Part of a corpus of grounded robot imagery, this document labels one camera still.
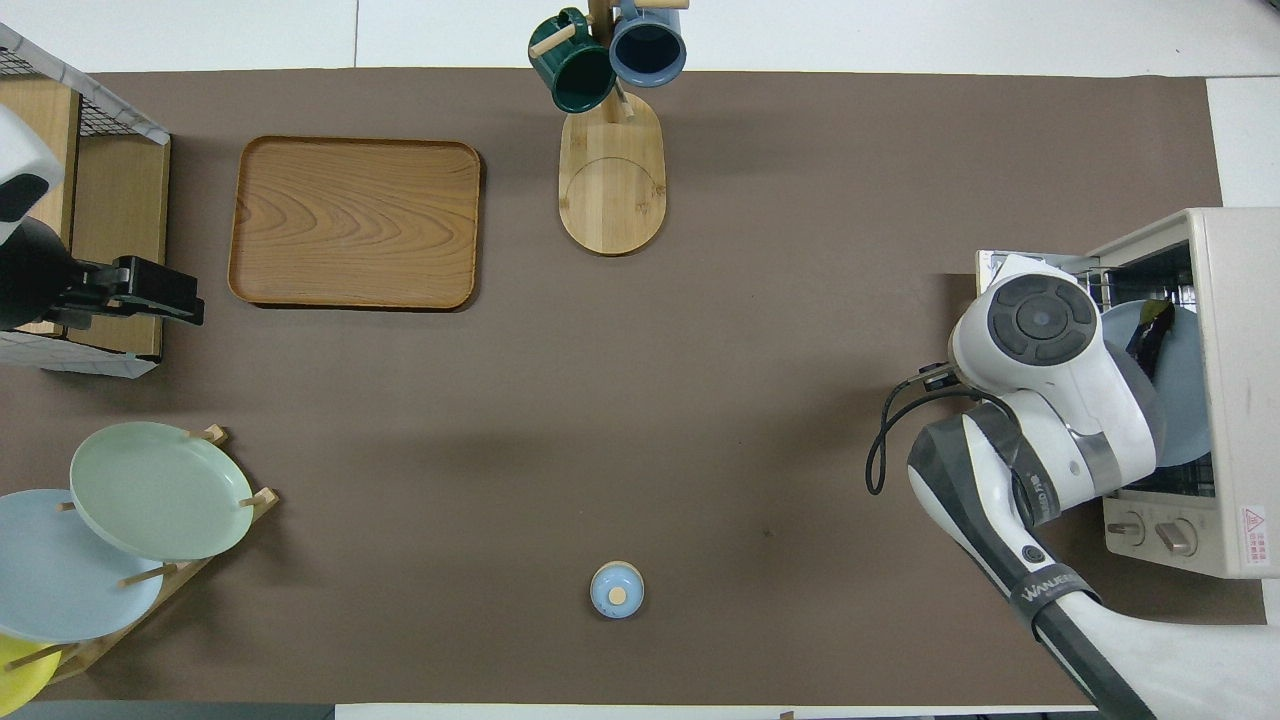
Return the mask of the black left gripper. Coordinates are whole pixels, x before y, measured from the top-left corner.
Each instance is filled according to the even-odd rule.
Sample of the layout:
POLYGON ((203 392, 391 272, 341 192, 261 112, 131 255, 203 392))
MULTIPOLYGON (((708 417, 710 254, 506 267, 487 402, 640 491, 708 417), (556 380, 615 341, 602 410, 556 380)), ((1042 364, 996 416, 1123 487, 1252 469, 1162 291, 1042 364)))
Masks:
POLYGON ((205 301, 195 277, 145 258, 118 258, 114 264, 82 263, 81 273, 45 311, 45 320, 88 331, 95 316, 137 314, 204 325, 205 301), (131 297, 131 304, 116 295, 131 297))

